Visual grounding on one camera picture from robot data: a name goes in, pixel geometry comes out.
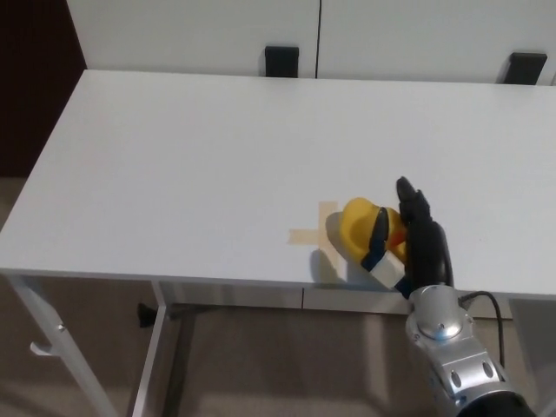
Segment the dark wall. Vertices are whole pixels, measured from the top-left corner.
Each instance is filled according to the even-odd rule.
[[[85,60],[65,0],[3,0],[0,176],[27,176]]]

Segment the black cable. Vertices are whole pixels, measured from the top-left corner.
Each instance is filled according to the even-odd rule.
[[[492,295],[488,291],[475,291],[474,293],[469,293],[461,296],[460,305],[463,307],[463,304],[466,301],[474,300],[475,298],[481,295],[490,298],[490,301],[493,303],[494,311],[496,312],[496,321],[498,322],[498,344],[500,350],[500,365],[502,367],[506,367],[506,357],[504,354],[504,324],[502,323],[502,313],[500,312],[500,306],[498,305],[498,302],[494,298],[494,295]]]
[[[319,77],[319,53],[321,51],[321,20],[322,20],[322,0],[319,0],[319,27],[316,32],[316,62],[314,64],[314,78]]]

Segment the floor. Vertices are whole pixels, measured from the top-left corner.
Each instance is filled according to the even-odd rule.
[[[22,186],[0,179],[0,227]],[[154,305],[149,285],[50,279],[45,290],[126,415],[149,344],[135,313],[139,301]],[[61,362],[29,351],[43,336],[3,278],[0,317],[0,415],[94,416]],[[404,326],[396,315],[250,308],[200,314],[179,415],[431,415],[432,399],[407,358]],[[505,330],[507,372],[534,404],[511,321]],[[495,321],[478,321],[478,331],[497,354]]]

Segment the tape cross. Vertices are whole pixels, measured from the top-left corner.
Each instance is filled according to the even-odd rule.
[[[319,226],[317,229],[292,228],[289,230],[288,243],[290,245],[316,245],[321,251],[319,276],[322,282],[338,281],[340,255],[334,245],[330,243],[327,234],[327,218],[337,211],[338,202],[319,202]]]

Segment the table top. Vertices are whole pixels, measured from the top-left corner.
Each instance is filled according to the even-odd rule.
[[[550,87],[88,70],[0,234],[0,271],[372,286],[330,249],[334,213],[356,196],[397,207],[405,175],[457,288],[556,295],[554,115]]]

